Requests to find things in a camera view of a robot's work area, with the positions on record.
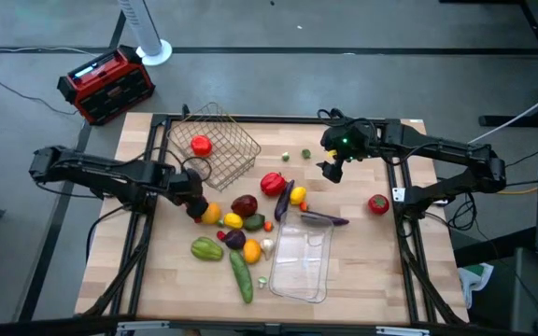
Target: gray floor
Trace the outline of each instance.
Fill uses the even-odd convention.
[[[111,0],[0,2],[0,45],[108,45],[119,13]],[[159,34],[175,47],[535,48],[516,6],[456,6],[425,1],[207,2],[148,0]],[[46,20],[43,12],[48,13]],[[128,28],[121,43],[134,45]],[[0,55],[0,78],[23,93],[72,111],[57,77],[87,55]],[[337,106],[351,116],[424,119],[430,134],[468,141],[483,133],[481,114],[515,115],[538,101],[538,57],[176,54],[150,68],[155,95],[134,110],[177,112],[210,101],[235,114],[314,115]],[[91,132],[87,152],[112,156],[123,118]],[[0,88],[0,322],[12,320],[34,267],[54,197],[32,184],[32,151],[73,146],[81,121]],[[488,138],[507,161],[538,148],[538,130]],[[459,167],[436,164],[439,176]],[[537,159],[508,171],[510,181],[537,176]],[[476,195],[490,238],[531,226],[535,194]],[[456,205],[446,210],[450,215]],[[100,202],[72,200],[35,318],[73,313],[84,271],[86,232]],[[468,234],[478,240],[478,232]]]

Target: purple eggplant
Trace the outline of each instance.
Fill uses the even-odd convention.
[[[349,223],[350,221],[345,219],[345,218],[340,218],[340,217],[334,217],[334,216],[329,216],[329,215],[324,215],[324,214],[320,214],[320,213],[316,213],[314,211],[305,211],[303,212],[301,215],[301,217],[304,217],[304,216],[307,216],[309,218],[313,218],[313,217],[323,217],[323,218],[327,218],[329,219],[334,226],[341,226],[341,225],[346,225],[347,223]]]
[[[279,195],[279,199],[277,200],[276,204],[276,211],[274,212],[274,216],[277,221],[281,221],[281,216],[288,211],[288,204],[290,203],[290,194],[291,191],[294,189],[294,180],[291,180],[286,185],[286,188],[281,191],[281,195]]]
[[[247,236],[238,229],[231,230],[227,234],[218,231],[217,237],[231,249],[241,249],[247,241]]]

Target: wire basket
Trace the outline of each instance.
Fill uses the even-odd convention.
[[[238,177],[254,166],[261,146],[229,114],[216,103],[190,114],[184,105],[186,118],[172,126],[167,133],[177,147],[178,156],[185,161],[195,157],[191,140],[195,135],[205,135],[213,144],[210,156],[203,160],[188,160],[185,166],[197,171],[206,184],[218,191],[227,188]]]

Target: wooden tabletop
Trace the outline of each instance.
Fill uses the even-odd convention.
[[[145,149],[152,114],[130,113],[126,116],[117,160],[129,160]],[[422,120],[404,120],[425,132]],[[397,247],[392,211],[378,217],[366,210],[368,199],[380,193],[389,197],[389,184],[382,160],[347,163],[340,184],[321,175],[316,162],[327,159],[319,140],[325,126],[306,124],[240,124],[262,147],[254,167],[223,192],[205,188],[210,202],[217,202],[223,214],[230,211],[232,200],[252,194],[259,200],[258,212],[273,219],[276,199],[262,195],[259,181],[266,173],[281,172],[295,179],[296,186],[306,187],[309,206],[321,213],[345,217],[348,225],[333,232],[327,299],[308,303],[274,295],[268,288],[257,289],[260,276],[268,277],[272,261],[261,259],[250,265],[254,300],[244,304],[240,296],[229,258],[219,262],[200,261],[190,252],[191,242],[207,236],[219,242],[216,226],[195,224],[182,207],[175,207],[160,197],[147,258],[146,270],[138,305],[138,318],[240,322],[298,322],[336,324],[406,325],[408,311],[404,295],[404,280]],[[161,143],[161,134],[157,144]],[[311,160],[299,153],[309,148]],[[281,160],[288,151],[290,161]],[[436,182],[431,160],[412,157],[409,160],[415,185]],[[398,183],[402,183],[398,172]],[[116,200],[105,200],[101,213],[119,206]],[[431,212],[443,217],[441,209]],[[103,293],[118,272],[130,214],[127,212],[101,222],[94,236],[76,312],[84,312]],[[445,226],[425,218],[420,221],[422,240],[428,261],[430,278],[446,302],[462,319],[468,321],[454,254]],[[247,232],[247,238],[277,240],[278,230]],[[121,312],[127,311],[132,276],[124,289]],[[415,279],[418,311],[426,320],[420,285]]]

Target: red power station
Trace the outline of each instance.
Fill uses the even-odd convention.
[[[135,49],[119,46],[60,77],[57,90],[91,125],[103,125],[149,98],[155,86]]]

